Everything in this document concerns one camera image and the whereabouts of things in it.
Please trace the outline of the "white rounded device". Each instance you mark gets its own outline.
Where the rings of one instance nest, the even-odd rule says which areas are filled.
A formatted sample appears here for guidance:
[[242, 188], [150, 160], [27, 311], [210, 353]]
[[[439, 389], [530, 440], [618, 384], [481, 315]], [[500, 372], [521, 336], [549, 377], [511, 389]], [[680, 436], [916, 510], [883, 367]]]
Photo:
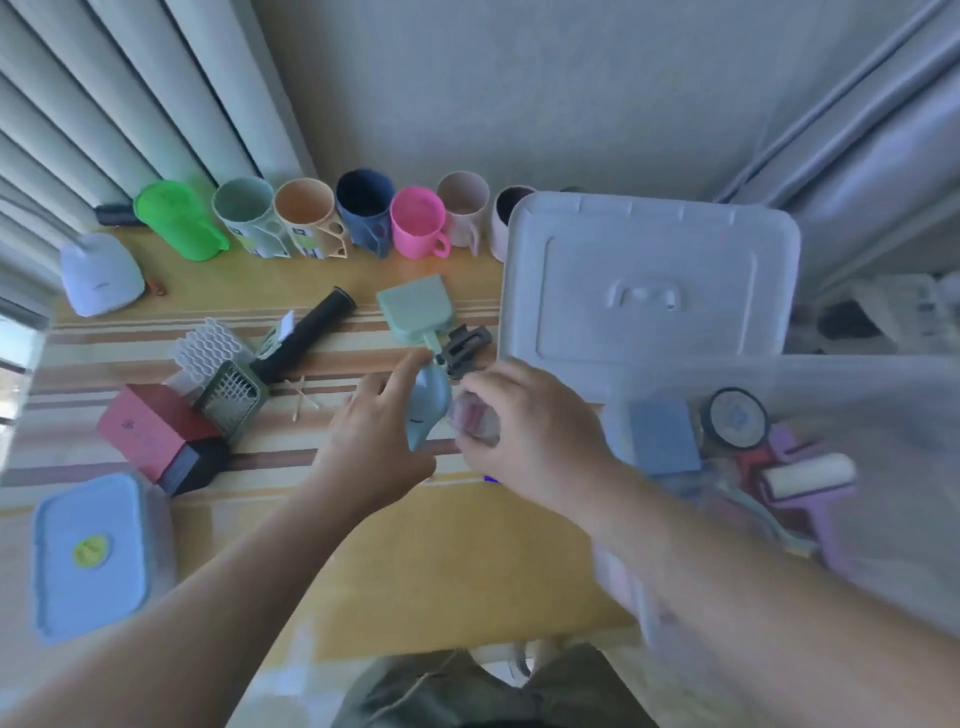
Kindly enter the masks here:
[[147, 289], [134, 256], [104, 232], [84, 233], [63, 243], [59, 271], [66, 300], [82, 318], [125, 309]]

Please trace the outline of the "clear plastic storage box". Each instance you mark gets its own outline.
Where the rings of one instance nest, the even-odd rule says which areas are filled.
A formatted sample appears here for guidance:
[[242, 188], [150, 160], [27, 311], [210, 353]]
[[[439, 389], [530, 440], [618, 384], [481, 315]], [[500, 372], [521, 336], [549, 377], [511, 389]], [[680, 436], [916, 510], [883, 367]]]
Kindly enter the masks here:
[[[699, 414], [723, 387], [765, 407], [771, 426], [802, 421], [856, 465], [853, 495], [831, 516], [853, 566], [829, 570], [809, 540], [795, 540], [740, 486], [734, 451], [709, 441]], [[686, 400], [702, 469], [651, 477], [714, 523], [745, 532], [960, 639], [960, 361], [943, 356], [742, 357], [632, 374], [611, 386], [601, 421], [614, 453], [637, 467], [627, 406]]]

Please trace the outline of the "person's right forearm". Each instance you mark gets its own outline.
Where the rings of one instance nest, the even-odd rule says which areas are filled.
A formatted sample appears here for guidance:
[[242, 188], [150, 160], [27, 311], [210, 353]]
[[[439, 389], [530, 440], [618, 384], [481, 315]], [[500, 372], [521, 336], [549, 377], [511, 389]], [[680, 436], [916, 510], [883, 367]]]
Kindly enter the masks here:
[[584, 530], [752, 697], [803, 728], [960, 728], [960, 638], [714, 522], [630, 467], [588, 476]]

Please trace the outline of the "mint green dustpan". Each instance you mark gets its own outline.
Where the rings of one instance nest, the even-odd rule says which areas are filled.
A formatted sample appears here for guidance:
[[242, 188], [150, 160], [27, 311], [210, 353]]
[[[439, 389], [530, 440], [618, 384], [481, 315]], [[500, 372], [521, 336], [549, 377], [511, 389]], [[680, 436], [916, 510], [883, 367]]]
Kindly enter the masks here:
[[376, 300], [396, 340], [411, 346], [422, 344], [435, 356], [441, 354], [440, 336], [453, 328], [455, 311], [440, 274], [380, 290]]

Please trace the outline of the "black plastic clip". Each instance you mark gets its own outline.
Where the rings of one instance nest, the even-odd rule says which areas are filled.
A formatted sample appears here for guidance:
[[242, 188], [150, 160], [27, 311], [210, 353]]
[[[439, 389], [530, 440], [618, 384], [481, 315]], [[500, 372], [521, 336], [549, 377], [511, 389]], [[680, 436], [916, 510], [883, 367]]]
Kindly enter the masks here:
[[477, 367], [479, 354], [493, 343], [493, 335], [485, 325], [470, 329], [465, 324], [448, 334], [448, 340], [436, 359], [450, 380], [459, 382]]

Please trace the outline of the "white mug dark inside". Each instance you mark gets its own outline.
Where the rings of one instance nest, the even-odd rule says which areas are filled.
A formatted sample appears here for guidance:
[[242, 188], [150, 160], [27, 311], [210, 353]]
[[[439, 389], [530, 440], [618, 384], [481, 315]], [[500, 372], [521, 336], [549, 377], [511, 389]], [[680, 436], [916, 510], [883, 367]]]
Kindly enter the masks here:
[[514, 209], [520, 201], [536, 193], [536, 188], [528, 185], [511, 185], [497, 193], [493, 199], [489, 216], [489, 249], [493, 257], [505, 263], [509, 248], [509, 226]]

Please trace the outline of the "grey curtain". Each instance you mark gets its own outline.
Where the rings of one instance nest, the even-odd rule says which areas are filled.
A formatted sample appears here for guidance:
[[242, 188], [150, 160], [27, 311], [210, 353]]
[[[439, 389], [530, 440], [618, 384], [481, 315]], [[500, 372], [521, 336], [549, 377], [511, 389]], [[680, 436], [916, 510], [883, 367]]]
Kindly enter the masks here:
[[960, 0], [921, 0], [718, 200], [793, 217], [800, 300], [960, 266]]

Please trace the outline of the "blue lidded food container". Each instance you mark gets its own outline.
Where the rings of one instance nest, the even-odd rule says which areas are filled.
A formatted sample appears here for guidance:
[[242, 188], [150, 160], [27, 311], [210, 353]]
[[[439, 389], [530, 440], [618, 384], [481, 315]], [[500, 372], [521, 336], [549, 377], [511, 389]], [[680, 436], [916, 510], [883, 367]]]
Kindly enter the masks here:
[[171, 498], [138, 472], [92, 478], [34, 510], [33, 623], [48, 643], [124, 621], [177, 580]]

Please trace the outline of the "cotton swabs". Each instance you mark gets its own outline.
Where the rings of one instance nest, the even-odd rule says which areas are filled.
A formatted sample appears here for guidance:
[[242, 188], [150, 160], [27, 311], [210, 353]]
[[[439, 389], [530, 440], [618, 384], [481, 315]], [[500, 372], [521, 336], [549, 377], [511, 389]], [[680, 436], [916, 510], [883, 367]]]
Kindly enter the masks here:
[[306, 377], [304, 375], [297, 382], [294, 382], [290, 379], [284, 379], [283, 383], [285, 383], [289, 389], [294, 391], [296, 395], [294, 413], [292, 415], [293, 422], [297, 422], [299, 420], [302, 410], [305, 406], [316, 411], [322, 410], [322, 407], [320, 407], [318, 403], [306, 393]]

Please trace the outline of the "person's left hand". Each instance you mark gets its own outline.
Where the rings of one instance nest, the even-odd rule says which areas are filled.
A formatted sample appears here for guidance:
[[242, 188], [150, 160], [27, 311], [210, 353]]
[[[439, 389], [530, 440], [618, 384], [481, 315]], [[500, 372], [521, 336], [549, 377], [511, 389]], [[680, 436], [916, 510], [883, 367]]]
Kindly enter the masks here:
[[386, 404], [391, 372], [359, 380], [331, 419], [303, 483], [321, 510], [355, 524], [402, 499], [436, 470], [433, 455], [409, 449], [406, 407]]

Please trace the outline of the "white honeycomb organizer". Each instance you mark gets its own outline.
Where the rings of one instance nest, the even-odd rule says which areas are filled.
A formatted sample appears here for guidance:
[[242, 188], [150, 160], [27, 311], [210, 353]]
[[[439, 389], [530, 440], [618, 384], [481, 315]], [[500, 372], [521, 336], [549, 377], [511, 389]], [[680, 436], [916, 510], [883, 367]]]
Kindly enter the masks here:
[[206, 387], [226, 361], [250, 364], [254, 353], [222, 321], [206, 318], [175, 341], [173, 360], [178, 371], [163, 383], [186, 396]]

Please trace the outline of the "round black-rimmed mirror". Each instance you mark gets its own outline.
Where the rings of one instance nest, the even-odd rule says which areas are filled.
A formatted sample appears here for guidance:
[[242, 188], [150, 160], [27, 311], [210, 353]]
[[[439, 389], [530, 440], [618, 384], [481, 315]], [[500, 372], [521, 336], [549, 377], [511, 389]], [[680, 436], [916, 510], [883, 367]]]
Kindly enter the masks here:
[[728, 386], [716, 390], [700, 406], [705, 438], [735, 452], [748, 452], [765, 444], [771, 422], [762, 402], [751, 392]]

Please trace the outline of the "light blue whale-shaped holder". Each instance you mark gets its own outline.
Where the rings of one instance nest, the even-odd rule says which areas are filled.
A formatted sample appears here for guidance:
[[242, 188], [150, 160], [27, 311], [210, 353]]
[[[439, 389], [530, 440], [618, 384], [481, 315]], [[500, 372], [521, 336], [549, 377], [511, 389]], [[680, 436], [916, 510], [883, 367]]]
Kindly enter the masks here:
[[418, 451], [447, 416], [451, 400], [452, 388], [444, 368], [436, 363], [423, 366], [416, 375], [405, 411], [405, 433], [411, 452]]

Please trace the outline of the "person's left forearm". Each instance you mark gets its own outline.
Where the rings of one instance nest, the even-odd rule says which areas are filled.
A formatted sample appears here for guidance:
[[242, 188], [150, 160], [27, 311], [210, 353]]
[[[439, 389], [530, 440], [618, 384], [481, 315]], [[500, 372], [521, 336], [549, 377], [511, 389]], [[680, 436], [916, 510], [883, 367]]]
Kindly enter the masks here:
[[332, 477], [303, 484], [0, 728], [224, 728], [330, 556], [408, 490]]

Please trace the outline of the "small clear pink bottle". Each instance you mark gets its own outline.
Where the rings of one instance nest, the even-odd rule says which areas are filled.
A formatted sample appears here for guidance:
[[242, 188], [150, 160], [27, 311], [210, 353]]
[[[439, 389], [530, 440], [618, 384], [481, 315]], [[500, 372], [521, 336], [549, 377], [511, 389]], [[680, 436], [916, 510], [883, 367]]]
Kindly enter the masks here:
[[473, 392], [456, 394], [445, 420], [457, 433], [488, 446], [494, 447], [499, 442], [500, 418], [497, 412]]

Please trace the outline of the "beige orange mug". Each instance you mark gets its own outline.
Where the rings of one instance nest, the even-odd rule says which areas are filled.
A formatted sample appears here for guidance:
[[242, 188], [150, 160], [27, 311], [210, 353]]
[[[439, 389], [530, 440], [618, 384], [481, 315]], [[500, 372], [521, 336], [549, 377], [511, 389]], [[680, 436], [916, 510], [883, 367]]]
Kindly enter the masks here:
[[317, 178], [291, 179], [273, 196], [273, 209], [304, 256], [345, 260], [352, 240], [342, 221], [332, 188]]

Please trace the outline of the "pink red cardboard box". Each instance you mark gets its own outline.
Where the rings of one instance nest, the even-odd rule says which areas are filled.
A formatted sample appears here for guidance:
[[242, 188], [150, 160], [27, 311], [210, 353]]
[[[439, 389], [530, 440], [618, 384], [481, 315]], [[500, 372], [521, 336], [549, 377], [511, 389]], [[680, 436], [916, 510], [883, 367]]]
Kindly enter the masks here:
[[164, 384], [126, 384], [103, 411], [97, 431], [157, 486], [186, 442], [222, 437], [192, 404]]

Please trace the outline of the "blue sponge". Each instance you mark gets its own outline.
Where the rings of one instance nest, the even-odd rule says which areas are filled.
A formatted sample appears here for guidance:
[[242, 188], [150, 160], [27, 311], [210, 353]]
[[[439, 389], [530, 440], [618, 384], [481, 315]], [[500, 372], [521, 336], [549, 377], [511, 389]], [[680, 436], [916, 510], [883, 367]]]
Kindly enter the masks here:
[[687, 401], [658, 395], [627, 405], [635, 466], [651, 478], [702, 470], [697, 436]]

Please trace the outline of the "white paper tag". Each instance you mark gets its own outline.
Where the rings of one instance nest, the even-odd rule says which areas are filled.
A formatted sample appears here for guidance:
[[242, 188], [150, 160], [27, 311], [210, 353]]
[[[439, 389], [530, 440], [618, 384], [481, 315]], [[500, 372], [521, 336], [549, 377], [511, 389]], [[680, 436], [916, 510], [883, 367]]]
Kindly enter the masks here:
[[295, 310], [287, 311], [262, 338], [256, 348], [255, 358], [259, 360], [270, 358], [282, 346], [283, 341], [292, 334], [296, 320]]

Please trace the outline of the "navy blue mug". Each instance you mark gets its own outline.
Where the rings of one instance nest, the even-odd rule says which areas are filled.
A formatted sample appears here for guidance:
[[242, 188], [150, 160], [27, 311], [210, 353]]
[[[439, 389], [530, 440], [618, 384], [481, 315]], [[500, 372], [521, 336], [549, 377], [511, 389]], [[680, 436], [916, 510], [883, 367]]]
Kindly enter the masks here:
[[374, 169], [344, 173], [334, 187], [334, 198], [354, 246], [387, 259], [393, 249], [390, 207], [396, 188], [389, 176]]

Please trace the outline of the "pale pink mug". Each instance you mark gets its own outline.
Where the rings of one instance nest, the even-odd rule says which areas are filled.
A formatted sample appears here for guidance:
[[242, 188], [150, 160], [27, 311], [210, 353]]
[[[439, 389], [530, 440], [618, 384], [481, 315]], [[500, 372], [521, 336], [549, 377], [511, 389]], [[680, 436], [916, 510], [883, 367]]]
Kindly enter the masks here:
[[451, 172], [439, 181], [436, 193], [446, 212], [443, 231], [451, 245], [468, 249], [477, 258], [491, 197], [486, 179], [470, 171]]

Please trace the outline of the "black box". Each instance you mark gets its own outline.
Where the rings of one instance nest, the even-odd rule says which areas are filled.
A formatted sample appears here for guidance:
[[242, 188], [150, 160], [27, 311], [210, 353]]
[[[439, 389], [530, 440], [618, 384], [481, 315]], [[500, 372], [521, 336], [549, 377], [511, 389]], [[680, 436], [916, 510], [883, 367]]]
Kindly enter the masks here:
[[225, 470], [231, 456], [229, 442], [219, 436], [186, 442], [157, 485], [171, 498], [204, 489]]

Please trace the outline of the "purple lint roller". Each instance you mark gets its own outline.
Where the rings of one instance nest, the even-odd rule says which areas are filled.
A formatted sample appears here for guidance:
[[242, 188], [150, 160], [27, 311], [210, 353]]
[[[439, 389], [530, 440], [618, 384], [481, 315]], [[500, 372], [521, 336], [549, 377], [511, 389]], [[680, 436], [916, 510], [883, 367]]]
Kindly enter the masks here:
[[771, 425], [767, 439], [735, 456], [740, 486], [796, 541], [810, 541], [830, 571], [849, 577], [854, 567], [839, 542], [832, 509], [854, 494], [857, 465], [821, 443], [801, 420]]

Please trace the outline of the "bright green plastic cup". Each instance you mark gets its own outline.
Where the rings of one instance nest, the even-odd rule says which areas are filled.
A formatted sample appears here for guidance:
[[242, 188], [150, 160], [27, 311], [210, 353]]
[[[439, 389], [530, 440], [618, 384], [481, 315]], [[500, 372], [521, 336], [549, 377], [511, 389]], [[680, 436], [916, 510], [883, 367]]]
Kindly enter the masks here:
[[201, 199], [180, 181], [147, 185], [133, 199], [133, 212], [186, 261], [210, 261], [230, 249], [229, 238]]

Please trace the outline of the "white storage box lid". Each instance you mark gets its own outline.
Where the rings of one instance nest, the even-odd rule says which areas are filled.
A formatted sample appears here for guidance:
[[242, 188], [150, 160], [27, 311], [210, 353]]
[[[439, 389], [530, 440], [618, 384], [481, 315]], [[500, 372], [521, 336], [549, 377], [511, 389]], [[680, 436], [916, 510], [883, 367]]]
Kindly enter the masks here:
[[801, 249], [759, 205], [536, 192], [510, 215], [497, 357], [602, 402], [631, 375], [778, 355]]

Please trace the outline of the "hot pink mug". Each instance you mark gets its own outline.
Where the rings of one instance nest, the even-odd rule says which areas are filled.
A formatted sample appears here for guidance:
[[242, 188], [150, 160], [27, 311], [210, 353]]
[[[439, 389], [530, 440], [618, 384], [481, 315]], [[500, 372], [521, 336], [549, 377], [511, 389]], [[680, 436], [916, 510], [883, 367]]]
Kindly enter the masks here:
[[452, 245], [446, 233], [448, 213], [432, 190], [407, 186], [390, 203], [390, 224], [394, 249], [405, 259], [447, 259]]

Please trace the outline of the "person's olive trousers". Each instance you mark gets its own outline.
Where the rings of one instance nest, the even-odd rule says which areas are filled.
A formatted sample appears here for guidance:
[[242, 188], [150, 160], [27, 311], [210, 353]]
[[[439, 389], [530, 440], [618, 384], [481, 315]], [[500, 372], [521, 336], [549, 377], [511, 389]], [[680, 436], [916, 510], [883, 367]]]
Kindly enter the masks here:
[[380, 658], [330, 728], [659, 728], [595, 646], [533, 647], [523, 685], [490, 674], [464, 648]]

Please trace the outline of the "pale green mug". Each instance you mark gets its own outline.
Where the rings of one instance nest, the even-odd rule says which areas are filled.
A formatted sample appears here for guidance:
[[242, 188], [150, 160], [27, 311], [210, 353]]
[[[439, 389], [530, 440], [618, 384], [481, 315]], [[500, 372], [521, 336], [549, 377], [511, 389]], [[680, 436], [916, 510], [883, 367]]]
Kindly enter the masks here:
[[290, 259], [293, 243], [274, 209], [275, 190], [259, 176], [221, 184], [211, 200], [213, 212], [248, 252], [264, 260]]

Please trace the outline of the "person's right hand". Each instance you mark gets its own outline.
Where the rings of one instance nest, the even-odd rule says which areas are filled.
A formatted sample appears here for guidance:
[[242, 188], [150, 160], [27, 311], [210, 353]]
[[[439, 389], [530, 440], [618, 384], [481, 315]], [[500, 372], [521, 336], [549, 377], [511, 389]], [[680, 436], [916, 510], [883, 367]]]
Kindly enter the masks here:
[[467, 374], [461, 392], [479, 396], [500, 419], [498, 471], [476, 473], [584, 527], [594, 487], [617, 469], [592, 407], [517, 359]]

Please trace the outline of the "black tube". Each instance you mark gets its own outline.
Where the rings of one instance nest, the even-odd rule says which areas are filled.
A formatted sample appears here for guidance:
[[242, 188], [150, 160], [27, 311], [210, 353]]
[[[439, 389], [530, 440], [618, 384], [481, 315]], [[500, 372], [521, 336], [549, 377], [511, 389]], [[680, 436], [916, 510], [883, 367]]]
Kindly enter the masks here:
[[324, 336], [334, 332], [356, 310], [356, 301], [336, 286], [312, 310], [299, 320], [265, 359], [256, 359], [250, 370], [258, 379], [273, 385], [296, 370], [312, 347]]

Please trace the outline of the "white pleated curtain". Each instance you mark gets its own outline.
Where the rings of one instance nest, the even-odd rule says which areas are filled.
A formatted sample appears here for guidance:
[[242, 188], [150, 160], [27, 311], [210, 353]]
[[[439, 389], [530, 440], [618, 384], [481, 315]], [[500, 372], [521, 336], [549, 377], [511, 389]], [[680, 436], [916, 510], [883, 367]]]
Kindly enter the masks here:
[[256, 0], [0, 0], [0, 251], [64, 290], [97, 211], [172, 181], [212, 259], [217, 188], [315, 174]]

